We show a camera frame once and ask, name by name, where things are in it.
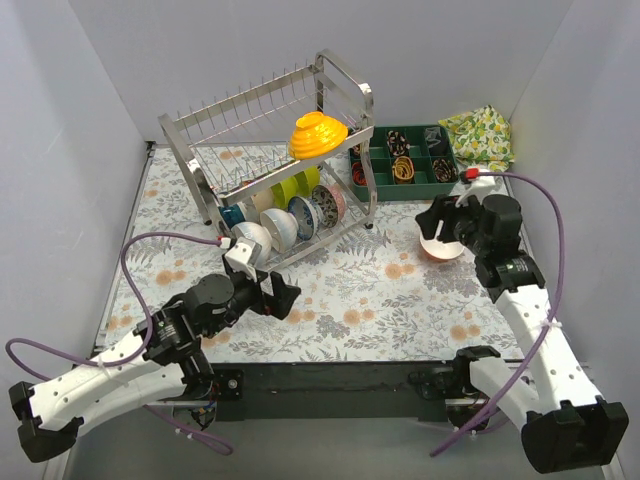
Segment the orange ribbed bowl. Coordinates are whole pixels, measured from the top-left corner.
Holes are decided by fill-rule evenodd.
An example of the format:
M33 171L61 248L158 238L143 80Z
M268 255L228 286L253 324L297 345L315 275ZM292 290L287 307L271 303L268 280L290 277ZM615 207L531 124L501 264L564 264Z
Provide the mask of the orange ribbed bowl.
M426 256L437 262L448 262L460 257L465 247L459 242L444 243L437 238L427 239L420 235L420 245Z

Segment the red pattern bowl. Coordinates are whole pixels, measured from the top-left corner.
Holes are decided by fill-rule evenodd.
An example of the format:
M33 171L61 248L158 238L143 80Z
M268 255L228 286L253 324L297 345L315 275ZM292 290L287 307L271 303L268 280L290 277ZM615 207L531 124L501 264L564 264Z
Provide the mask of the red pattern bowl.
M323 214L322 224L325 227L333 228L343 219L346 202L342 190L337 184L317 185L313 188L311 197L320 207Z

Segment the yellow ribbed bowl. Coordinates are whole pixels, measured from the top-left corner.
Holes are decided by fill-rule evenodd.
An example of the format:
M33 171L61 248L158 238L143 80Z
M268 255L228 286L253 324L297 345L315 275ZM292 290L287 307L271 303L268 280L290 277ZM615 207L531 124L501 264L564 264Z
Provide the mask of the yellow ribbed bowl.
M288 142L288 153L296 160L306 160L334 150L348 137L341 121L320 111L298 118Z

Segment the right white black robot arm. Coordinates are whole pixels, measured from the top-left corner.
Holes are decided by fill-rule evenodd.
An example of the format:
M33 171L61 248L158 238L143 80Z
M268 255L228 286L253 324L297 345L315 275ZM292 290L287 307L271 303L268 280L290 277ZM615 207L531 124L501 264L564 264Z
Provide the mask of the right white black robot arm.
M524 353L533 382L511 372L489 346L468 347L455 357L454 389L481 392L489 401L466 432L501 410L520 432L531 466L553 473L607 465L629 425L619 402L604 399L576 359L551 311L545 279L521 247L521 206L513 198L439 195L416 217L424 239L458 242L474 255L477 278L503 315Z

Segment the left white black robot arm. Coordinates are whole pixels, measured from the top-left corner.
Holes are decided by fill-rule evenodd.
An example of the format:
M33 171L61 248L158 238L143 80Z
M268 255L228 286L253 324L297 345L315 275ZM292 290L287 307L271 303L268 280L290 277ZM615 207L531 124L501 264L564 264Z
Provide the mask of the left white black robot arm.
M226 380L212 369L203 339L232 327L246 311L283 320L300 293L277 272L203 277L89 364L12 386L22 450L31 462L44 462L94 427L148 403L183 395L216 400Z

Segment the steel two-tier dish rack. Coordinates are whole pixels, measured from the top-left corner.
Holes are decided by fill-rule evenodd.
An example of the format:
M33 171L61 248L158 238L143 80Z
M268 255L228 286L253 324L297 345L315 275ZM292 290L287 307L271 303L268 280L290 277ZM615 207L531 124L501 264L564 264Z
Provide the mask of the steel two-tier dish rack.
M355 146L363 154L369 152L373 107L373 92L364 77L335 52L323 49L307 65L283 70L177 118L163 114L158 122L203 222L225 236L231 235L232 228L221 216L222 207L246 201L311 167L319 170L322 182L341 188L346 196L344 218L271 257L265 267L272 271L328 246L356 227L372 227L377 193L370 159L363 161L367 201L357 198L332 162ZM297 120L312 112L340 121L350 133L333 149L299 159L290 139Z

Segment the dark floral rolled tie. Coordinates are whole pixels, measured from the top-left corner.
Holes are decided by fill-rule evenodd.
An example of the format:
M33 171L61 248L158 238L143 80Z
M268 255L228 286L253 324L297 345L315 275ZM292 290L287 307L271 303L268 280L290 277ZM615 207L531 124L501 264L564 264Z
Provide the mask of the dark floral rolled tie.
M458 178L455 165L447 158L434 158L432 170L438 183L453 183Z

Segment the yellow patterned rolled tie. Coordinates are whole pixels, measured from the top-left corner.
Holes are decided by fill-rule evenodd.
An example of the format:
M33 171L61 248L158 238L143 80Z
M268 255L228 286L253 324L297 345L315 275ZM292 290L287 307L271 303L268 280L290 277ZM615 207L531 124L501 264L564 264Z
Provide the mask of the yellow patterned rolled tie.
M415 177L414 164L408 156L398 156L392 164L392 174L396 184L411 184Z

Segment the green divided organizer tray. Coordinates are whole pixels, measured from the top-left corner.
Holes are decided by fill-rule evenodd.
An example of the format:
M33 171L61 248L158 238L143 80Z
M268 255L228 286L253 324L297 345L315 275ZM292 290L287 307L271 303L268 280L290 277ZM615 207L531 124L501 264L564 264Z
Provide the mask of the green divided organizer tray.
M432 170L434 158L447 158L458 167L449 140L445 155L432 156L425 145L424 129L432 125L411 126L382 126L374 129L369 143L370 160L375 178L377 198L382 201L413 201L430 200L439 194L448 195L452 191L453 183L438 183ZM408 157L411 158L415 177L411 184L396 184L392 174L392 164L396 157L390 155L386 133L389 130L400 131L410 144Z

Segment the white ribbed bowl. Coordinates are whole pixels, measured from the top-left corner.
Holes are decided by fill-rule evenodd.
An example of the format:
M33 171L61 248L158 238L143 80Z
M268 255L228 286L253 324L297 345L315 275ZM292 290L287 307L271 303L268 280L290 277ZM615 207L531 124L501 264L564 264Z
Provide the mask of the white ribbed bowl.
M295 217L284 210L269 208L259 215L260 223L270 233L273 248L285 253L293 248L297 239L298 224Z
M254 241L261 247L257 266L264 266L270 258L272 249L272 237L269 231L259 223L240 222L232 227L232 232L236 237L243 237Z

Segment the white ribbed bowl front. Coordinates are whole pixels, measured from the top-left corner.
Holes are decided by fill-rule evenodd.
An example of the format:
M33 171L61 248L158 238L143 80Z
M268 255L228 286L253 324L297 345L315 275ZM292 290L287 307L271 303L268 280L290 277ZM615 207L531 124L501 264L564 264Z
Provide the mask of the white ribbed bowl front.
M261 247L257 266L264 266L270 258L272 249L272 237L269 231L259 223L240 222L232 227L232 232L236 237L243 237L254 241Z

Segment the blue floral white bowl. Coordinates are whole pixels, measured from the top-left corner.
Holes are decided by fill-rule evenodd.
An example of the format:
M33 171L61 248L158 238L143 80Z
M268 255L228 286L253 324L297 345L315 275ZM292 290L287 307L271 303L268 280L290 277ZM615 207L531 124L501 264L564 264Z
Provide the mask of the blue floral white bowl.
M288 203L287 210L297 222L297 236L300 240L311 240L320 225L320 210L317 204L306 197L296 195Z

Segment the teal blue bowl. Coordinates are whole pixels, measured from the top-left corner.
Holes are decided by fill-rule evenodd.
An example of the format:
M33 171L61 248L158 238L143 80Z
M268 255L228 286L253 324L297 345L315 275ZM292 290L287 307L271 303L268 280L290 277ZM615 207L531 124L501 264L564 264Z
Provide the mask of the teal blue bowl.
M237 224L246 221L245 210L239 204L234 204L231 206L219 206L218 211L224 224L229 230L231 230Z

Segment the pink black rolled tie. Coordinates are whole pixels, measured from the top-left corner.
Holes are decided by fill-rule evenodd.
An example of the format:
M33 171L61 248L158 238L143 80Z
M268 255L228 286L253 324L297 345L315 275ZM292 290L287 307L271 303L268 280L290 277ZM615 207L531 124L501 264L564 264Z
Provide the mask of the pink black rolled tie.
M400 157L409 155L410 144L400 131L389 130L386 133L386 143L391 156Z

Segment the orange navy rolled tie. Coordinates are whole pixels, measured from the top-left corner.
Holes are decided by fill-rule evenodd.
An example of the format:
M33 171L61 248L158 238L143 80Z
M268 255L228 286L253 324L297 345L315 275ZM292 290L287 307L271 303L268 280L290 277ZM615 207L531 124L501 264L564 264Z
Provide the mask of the orange navy rolled tie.
M351 166L351 177L353 183L357 186L366 186L367 180L364 167L360 161L356 161Z

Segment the lemon print cloth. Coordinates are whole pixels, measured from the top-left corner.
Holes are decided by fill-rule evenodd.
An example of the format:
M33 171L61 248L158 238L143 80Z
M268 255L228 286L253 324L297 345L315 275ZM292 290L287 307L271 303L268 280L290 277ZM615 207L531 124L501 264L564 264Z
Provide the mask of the lemon print cloth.
M492 105L438 121L448 134L456 160L465 167L505 172L515 161L511 125Z

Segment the grey rolled tie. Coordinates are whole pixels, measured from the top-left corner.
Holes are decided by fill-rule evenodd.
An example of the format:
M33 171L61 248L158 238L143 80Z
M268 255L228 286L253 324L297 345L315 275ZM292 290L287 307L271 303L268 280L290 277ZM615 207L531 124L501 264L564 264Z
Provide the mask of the grey rolled tie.
M425 145L432 156L445 155L449 146L446 131L439 125L428 126L424 129Z

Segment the beige floral bowl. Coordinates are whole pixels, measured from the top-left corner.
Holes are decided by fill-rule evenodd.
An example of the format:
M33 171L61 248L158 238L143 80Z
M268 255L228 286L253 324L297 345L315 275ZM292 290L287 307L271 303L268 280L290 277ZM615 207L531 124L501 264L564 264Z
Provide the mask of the beige floral bowl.
M249 222L259 222L260 213L274 206L274 196L270 189L262 190L243 201L245 219Z

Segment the lime green bowl left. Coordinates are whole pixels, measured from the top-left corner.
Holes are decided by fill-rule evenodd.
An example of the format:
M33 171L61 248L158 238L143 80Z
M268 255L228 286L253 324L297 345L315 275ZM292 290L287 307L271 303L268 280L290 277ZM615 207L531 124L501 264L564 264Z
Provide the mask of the lime green bowl left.
M279 209L286 209L289 201L297 195L299 189L295 177L284 179L271 187L274 198L274 205Z

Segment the lime green bowl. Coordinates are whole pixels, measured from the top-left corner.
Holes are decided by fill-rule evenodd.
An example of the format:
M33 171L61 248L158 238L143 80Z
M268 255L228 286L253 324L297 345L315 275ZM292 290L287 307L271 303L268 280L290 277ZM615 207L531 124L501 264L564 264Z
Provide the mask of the lime green bowl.
M298 185L298 194L310 197L313 189L320 182L320 171L317 166L312 166L295 174L294 179Z
M286 209L289 201L297 195L299 189L295 177L284 179L271 187L274 198L274 205L279 209Z

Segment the lime green bowl right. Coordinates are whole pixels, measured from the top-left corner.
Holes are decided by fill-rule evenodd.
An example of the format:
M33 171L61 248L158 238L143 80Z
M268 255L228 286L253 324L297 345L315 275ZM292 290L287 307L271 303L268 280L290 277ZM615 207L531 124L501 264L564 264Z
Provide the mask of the lime green bowl right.
M317 166L312 166L295 174L294 179L298 185L298 194L310 197L313 189L320 182L320 171Z

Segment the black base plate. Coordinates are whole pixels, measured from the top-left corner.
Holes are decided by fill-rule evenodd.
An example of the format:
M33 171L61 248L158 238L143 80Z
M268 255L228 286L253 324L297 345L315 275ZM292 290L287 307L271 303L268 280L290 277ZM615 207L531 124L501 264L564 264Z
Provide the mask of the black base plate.
M467 396L449 362L218 363L228 394L220 421L447 419L446 403Z

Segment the aluminium frame rail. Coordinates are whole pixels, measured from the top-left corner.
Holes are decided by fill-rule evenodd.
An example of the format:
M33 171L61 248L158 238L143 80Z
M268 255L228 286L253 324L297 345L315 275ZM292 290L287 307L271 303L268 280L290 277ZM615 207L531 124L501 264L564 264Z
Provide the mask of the aluminium frame rail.
M473 396L493 397L515 373L493 357L452 362L216 364L213 381L189 392L180 371L157 371L113 394L125 411L211 401L225 422L267 418L410 416Z

